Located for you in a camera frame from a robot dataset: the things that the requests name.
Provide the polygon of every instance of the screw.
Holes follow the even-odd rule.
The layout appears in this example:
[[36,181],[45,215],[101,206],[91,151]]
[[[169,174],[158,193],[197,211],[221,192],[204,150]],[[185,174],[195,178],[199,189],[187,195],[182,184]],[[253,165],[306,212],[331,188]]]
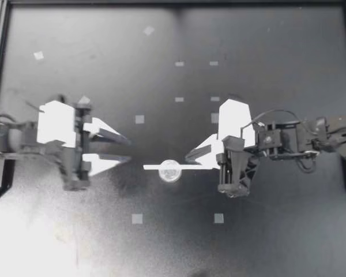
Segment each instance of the screw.
[[266,137],[266,138],[264,139],[264,142],[265,142],[265,143],[271,143],[271,142],[272,142],[272,138],[271,138],[270,136],[268,136],[268,137]]

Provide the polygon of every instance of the wire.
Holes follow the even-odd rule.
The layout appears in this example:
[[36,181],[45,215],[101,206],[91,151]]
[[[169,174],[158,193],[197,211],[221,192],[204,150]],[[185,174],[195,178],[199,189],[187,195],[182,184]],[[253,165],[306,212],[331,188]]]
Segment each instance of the wire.
[[17,122],[15,119],[14,119],[14,117],[12,117],[10,114],[0,114],[0,117],[1,118],[6,118],[6,119],[9,119],[10,121],[12,121],[12,122]]
[[346,126],[339,127],[339,128],[337,128],[337,129],[335,129],[333,131],[330,131],[328,133],[329,134],[334,134],[334,133],[337,133],[338,131],[343,130],[343,129],[346,129]]
[[254,124],[256,123],[260,118],[262,118],[264,115],[267,115],[269,113],[273,113],[273,112],[278,112],[278,111],[282,111],[284,113],[288,113],[288,114],[291,114],[294,118],[296,118],[296,120],[304,127],[305,131],[307,131],[308,133],[314,135],[314,136],[317,136],[318,133],[317,132],[313,132],[312,130],[309,129],[309,127],[306,126],[306,124],[301,121],[299,119],[299,117],[292,111],[289,111],[289,110],[285,110],[283,108],[273,108],[271,110],[268,110],[268,111],[264,111],[263,113],[260,113],[259,115],[257,115],[253,120],[251,120],[248,124],[246,124],[245,126],[241,127],[241,138],[242,138],[242,135],[243,135],[243,130],[244,128],[250,126],[251,124]]
[[[288,148],[284,148],[286,150],[286,152],[291,153],[291,154],[295,154],[294,151],[288,149]],[[315,170],[317,169],[317,161],[315,160],[315,157],[312,157],[312,164],[310,167],[307,167],[304,162],[302,161],[302,158],[295,158],[295,162],[296,165],[298,166],[299,170],[301,170],[303,173],[306,174],[310,174],[315,172]]]
[[315,172],[315,170],[317,169],[317,162],[315,161],[314,158],[312,158],[312,164],[310,167],[305,166],[305,164],[303,163],[303,161],[301,159],[297,159],[296,161],[297,166],[299,167],[299,169],[307,174],[313,173]]

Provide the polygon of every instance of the black metal frame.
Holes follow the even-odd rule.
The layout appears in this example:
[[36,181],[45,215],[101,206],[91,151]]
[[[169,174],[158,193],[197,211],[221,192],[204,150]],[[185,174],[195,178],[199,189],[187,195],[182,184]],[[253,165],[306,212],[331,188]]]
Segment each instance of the black metal frame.
[[[0,4],[0,83],[5,44],[10,20],[10,11],[14,5],[123,5],[123,6],[266,6],[266,5],[340,5],[344,8],[346,25],[346,0],[1,0]],[[10,187],[14,172],[14,163],[5,162],[3,168],[0,196]]]

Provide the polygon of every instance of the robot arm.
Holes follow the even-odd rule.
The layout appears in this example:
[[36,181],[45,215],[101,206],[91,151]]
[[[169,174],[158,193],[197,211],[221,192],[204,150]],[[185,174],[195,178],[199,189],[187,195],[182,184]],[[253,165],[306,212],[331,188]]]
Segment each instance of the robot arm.
[[[296,121],[259,121],[275,111],[290,113]],[[220,107],[218,135],[206,146],[192,150],[186,160],[211,163],[213,169],[220,170],[219,192],[239,197],[250,193],[260,157],[294,160],[304,173],[311,173],[322,151],[337,152],[346,159],[346,116],[301,121],[290,111],[274,109],[251,120],[248,105],[230,99]]]
[[59,168],[64,190],[84,190],[89,177],[130,160],[89,152],[95,142],[130,144],[102,120],[91,117],[89,100],[74,106],[53,100],[39,108],[38,122],[17,123],[0,115],[0,159],[45,158]]

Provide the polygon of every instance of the black tabletop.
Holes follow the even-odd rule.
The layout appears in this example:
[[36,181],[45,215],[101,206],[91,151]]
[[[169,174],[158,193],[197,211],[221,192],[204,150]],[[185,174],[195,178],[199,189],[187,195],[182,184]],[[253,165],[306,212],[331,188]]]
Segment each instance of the black tabletop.
[[184,163],[217,132],[230,96],[253,116],[346,113],[341,7],[19,6],[11,17],[0,111],[37,120],[25,100],[85,95],[94,116],[133,142],[93,150],[133,160],[77,193],[62,190],[55,167],[18,162],[0,199],[0,274],[346,276],[338,155],[320,155],[309,175],[262,160],[251,195],[238,199],[217,192],[216,170],[170,184],[142,168]]

